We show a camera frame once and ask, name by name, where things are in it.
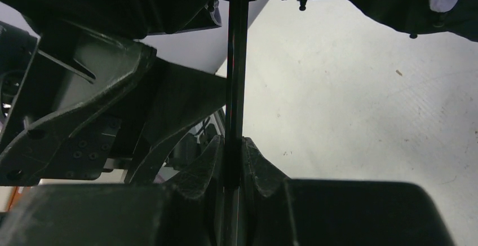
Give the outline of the lilac folding umbrella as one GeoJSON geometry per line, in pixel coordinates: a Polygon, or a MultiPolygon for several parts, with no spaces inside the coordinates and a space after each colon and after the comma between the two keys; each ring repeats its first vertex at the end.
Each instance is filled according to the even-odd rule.
{"type": "Polygon", "coordinates": [[[133,157],[139,155],[142,148],[149,148],[141,137],[153,99],[153,77],[147,73],[157,59],[162,59],[226,78],[226,101],[177,143],[152,183],[140,185],[168,181],[200,157],[215,136],[222,136],[219,184],[223,192],[218,196],[217,245],[247,245],[250,211],[243,174],[242,127],[249,4],[257,0],[1,1],[22,14],[39,34],[37,43],[48,28],[81,27],[138,41],[156,51],[152,67],[138,84],[84,127],[98,124],[101,116],[121,121],[120,125],[108,124],[118,132],[99,178],[43,179],[41,176],[50,162],[33,162],[27,178],[38,178],[40,182],[26,186],[29,191],[50,184],[128,184],[124,180],[133,157]]]}

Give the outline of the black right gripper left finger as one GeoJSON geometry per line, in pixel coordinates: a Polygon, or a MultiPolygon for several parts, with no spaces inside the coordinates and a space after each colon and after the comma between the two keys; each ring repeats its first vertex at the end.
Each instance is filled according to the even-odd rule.
{"type": "Polygon", "coordinates": [[[53,184],[29,191],[2,245],[217,245],[222,136],[164,183],[53,184]]]}

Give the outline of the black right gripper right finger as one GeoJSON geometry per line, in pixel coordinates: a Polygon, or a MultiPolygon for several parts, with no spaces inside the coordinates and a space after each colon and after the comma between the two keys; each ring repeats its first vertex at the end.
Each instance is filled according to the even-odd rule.
{"type": "Polygon", "coordinates": [[[247,245],[453,245],[436,205],[407,182],[292,179],[242,141],[247,245]]]}

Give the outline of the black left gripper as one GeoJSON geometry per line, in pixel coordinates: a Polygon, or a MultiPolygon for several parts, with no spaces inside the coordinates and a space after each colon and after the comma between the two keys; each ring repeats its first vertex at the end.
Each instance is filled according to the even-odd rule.
{"type": "MultiPolygon", "coordinates": [[[[84,127],[131,91],[155,58],[150,46],[91,29],[48,28],[37,43],[1,23],[1,186],[39,184],[27,178],[33,162],[50,162],[43,179],[99,178],[118,132],[108,124],[121,121],[101,116],[84,127]]],[[[133,157],[128,184],[152,183],[177,143],[226,101],[227,80],[215,74],[157,59],[147,76],[153,99],[141,137],[149,148],[133,157]]]]}

